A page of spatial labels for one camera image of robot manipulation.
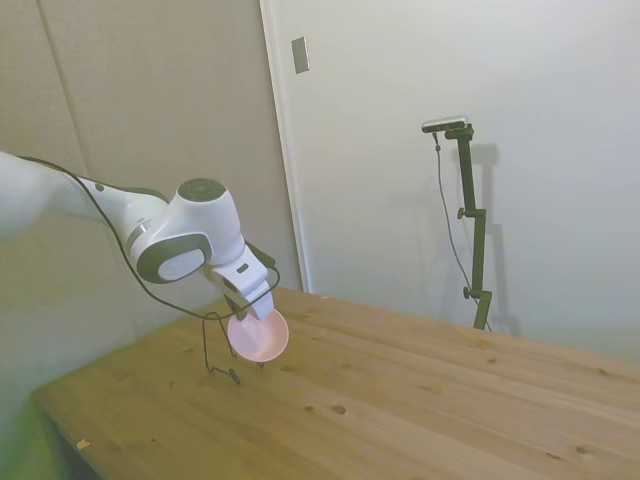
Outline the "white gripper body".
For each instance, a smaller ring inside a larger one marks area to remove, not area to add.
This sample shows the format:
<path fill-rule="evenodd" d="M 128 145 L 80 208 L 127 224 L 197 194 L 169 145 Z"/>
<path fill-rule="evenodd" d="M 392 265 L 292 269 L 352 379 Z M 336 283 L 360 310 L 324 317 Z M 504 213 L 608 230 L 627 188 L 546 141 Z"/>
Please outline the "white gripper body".
<path fill-rule="evenodd" d="M 237 259 L 219 266 L 209 265 L 208 275 L 236 304 L 271 303 L 267 269 L 248 245 Z"/>

